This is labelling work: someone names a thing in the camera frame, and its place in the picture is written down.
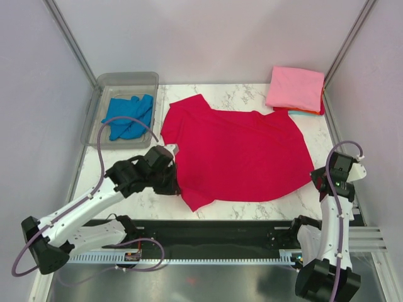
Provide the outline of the red t shirt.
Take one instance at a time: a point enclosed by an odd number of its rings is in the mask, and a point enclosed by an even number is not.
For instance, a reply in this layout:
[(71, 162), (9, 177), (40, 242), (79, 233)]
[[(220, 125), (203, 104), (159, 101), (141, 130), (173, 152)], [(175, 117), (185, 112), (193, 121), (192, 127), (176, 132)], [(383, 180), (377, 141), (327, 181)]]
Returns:
[(198, 94), (170, 105), (161, 135), (179, 148), (178, 184), (192, 211), (216, 200), (281, 198), (308, 184), (314, 168), (285, 111), (221, 111)]

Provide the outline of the clear plastic bin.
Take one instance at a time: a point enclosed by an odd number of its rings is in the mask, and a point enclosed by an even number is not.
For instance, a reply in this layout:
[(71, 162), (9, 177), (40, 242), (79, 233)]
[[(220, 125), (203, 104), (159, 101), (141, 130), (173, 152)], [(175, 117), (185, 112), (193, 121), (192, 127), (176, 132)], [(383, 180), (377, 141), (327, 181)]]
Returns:
[(156, 114), (160, 113), (160, 106), (157, 104), (158, 86), (159, 75), (155, 72), (114, 72), (100, 75), (88, 104), (81, 143), (87, 147), (96, 147), (97, 135), (103, 125), (101, 121), (106, 117), (112, 98), (129, 101), (133, 96), (139, 99), (146, 94), (152, 96), (152, 118), (149, 128), (156, 132), (154, 123)]

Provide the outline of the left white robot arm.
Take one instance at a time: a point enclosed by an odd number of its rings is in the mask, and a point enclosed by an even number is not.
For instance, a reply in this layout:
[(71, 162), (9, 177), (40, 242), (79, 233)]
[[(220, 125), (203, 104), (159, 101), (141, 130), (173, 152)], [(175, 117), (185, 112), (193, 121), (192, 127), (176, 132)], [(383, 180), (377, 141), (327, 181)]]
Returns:
[(115, 162), (101, 170), (101, 180), (80, 198), (41, 219), (22, 221), (25, 242), (36, 268), (46, 275), (71, 258), (103, 247), (133, 247), (139, 239), (135, 223), (120, 215), (96, 226), (87, 223), (110, 206), (151, 188), (159, 195), (178, 195), (177, 145), (151, 147), (145, 155)]

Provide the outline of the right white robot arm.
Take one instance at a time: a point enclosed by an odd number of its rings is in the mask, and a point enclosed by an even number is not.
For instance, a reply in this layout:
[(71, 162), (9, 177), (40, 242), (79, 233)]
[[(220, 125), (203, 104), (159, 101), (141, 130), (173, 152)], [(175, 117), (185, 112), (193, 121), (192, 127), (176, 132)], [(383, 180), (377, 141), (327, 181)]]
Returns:
[(310, 176), (319, 192), (322, 221), (305, 216), (294, 221), (289, 242), (301, 247), (303, 264), (295, 282), (295, 294), (308, 301), (351, 301), (361, 286), (360, 275), (352, 271), (349, 254), (349, 219), (355, 187), (348, 182), (357, 161), (333, 152), (329, 165)]

